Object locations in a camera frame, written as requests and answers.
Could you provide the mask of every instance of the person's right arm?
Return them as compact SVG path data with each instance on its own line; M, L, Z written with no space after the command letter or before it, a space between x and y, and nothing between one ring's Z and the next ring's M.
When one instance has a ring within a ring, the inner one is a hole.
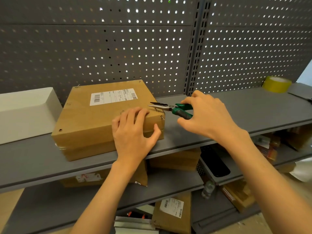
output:
M186 130L223 146L242 171L273 233L311 234L312 209L253 144L247 131L232 120L224 104L194 91L181 103L193 106L192 119L179 118Z

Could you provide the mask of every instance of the white foam box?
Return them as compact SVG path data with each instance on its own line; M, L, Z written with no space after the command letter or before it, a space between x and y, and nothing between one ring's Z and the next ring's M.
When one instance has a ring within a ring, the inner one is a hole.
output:
M0 94L0 144L51 133L62 109L52 87Z

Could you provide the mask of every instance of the person's left arm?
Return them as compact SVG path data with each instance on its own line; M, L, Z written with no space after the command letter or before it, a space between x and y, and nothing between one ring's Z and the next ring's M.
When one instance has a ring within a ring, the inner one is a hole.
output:
M161 131L157 124L150 138L143 136L147 109L129 109L112 121L118 159L103 185L77 220L71 234L107 234L115 219L119 200L140 162L156 144Z

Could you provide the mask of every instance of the shelf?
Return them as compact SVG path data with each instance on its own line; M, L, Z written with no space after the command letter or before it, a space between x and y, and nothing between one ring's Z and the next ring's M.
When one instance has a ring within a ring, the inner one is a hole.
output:
M204 172L212 178L212 180L217 184L217 185L224 185L226 183L238 180L243 178L243 174L241 173L240 169L232 159L232 157L228 154L228 152L220 146L214 144L211 145L212 148L216 151L216 153L219 155L221 160L224 162L224 164L228 167L230 170L230 174L226 175L224 177L215 177L211 170L208 168L208 166L205 164L205 162L200 158L200 162L202 164L202 169ZM294 149L288 147L287 145L281 144L280 147L277 149L277 158L276 161L273 163L275 167L291 163L291 162L296 162L302 159L305 159L307 157L312 156L312 147L307 146L304 150L298 152L295 151Z
M296 90L300 90L301 86L296 86ZM237 125L251 135L312 123L312 106L287 93L251 88L211 95L220 98ZM158 102L175 104L184 98L185 95L170 96L158 98ZM215 143L185 131L177 124L177 118L166 113L164 139L157 142L147 158ZM113 151L69 162L50 134L2 144L0 154L0 192L106 169L117 159Z
M129 184L119 202L118 213L203 188L196 171L154 169L148 186ZM64 188L58 181L26 188L2 234L53 231L73 225L98 191L99 186Z
M208 200L201 197L201 190L192 192L192 228L197 234L215 232L259 212L254 204L239 213L219 188Z

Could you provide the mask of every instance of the white wall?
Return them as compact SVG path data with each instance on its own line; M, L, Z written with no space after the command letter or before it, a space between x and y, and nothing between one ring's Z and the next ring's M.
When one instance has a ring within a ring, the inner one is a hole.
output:
M297 82L312 86L312 60L310 61L306 69L302 72Z

